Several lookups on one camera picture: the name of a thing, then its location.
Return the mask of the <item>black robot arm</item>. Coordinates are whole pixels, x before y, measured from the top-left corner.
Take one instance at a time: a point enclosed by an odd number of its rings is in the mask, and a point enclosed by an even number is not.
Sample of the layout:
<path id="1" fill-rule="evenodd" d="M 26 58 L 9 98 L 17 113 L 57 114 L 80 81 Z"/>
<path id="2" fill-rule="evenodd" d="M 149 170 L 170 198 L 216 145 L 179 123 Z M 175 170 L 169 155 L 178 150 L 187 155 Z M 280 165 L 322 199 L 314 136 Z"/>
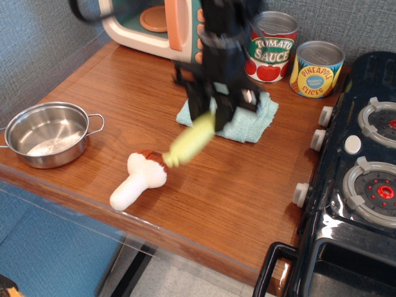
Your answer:
<path id="1" fill-rule="evenodd" d="M 246 74 L 247 48 L 251 32 L 257 31 L 259 1 L 202 1 L 204 30 L 201 64 L 175 61 L 175 82 L 187 92 L 191 120 L 209 111 L 215 99 L 214 130 L 221 131 L 238 107 L 257 111 L 258 104 L 248 102 L 243 93 L 251 91 L 258 100 L 263 89 Z"/>

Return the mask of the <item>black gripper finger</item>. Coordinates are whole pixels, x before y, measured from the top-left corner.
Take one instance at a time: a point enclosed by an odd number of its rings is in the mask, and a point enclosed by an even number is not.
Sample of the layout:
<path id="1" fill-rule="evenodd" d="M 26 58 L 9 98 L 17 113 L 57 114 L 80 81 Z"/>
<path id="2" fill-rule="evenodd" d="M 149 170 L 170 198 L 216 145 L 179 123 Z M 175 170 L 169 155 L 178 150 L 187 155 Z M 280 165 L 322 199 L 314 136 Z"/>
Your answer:
<path id="1" fill-rule="evenodd" d="M 214 86 L 209 83 L 187 82 L 188 107 L 192 121 L 211 112 L 210 102 L 214 95 Z"/>
<path id="2" fill-rule="evenodd" d="M 238 107 L 238 96 L 235 92 L 231 92 L 228 95 L 216 93 L 215 101 L 217 104 L 215 113 L 215 131 L 219 132 L 233 119 L 233 115 Z"/>

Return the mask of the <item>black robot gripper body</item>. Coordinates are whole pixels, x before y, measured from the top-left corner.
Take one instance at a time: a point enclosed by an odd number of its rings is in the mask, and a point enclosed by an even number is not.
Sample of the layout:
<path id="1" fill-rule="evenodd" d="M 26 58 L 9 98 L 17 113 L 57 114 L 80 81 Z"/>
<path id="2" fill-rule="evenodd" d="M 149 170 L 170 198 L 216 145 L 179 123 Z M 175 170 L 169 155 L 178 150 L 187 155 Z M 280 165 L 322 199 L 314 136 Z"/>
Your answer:
<path id="1" fill-rule="evenodd" d="M 255 84 L 246 74 L 245 65 L 249 59 L 247 47 L 250 34 L 240 33 L 235 36 L 225 34 L 215 35 L 203 33 L 200 36 L 203 44 L 202 62 L 193 64 L 174 61 L 176 70 L 174 82 L 186 89 L 187 82 L 209 83 L 216 93 L 228 95 L 235 92 L 238 96 L 238 106 L 249 111 L 255 111 L 243 103 L 243 90 L 250 90 L 256 95 L 262 88 Z"/>

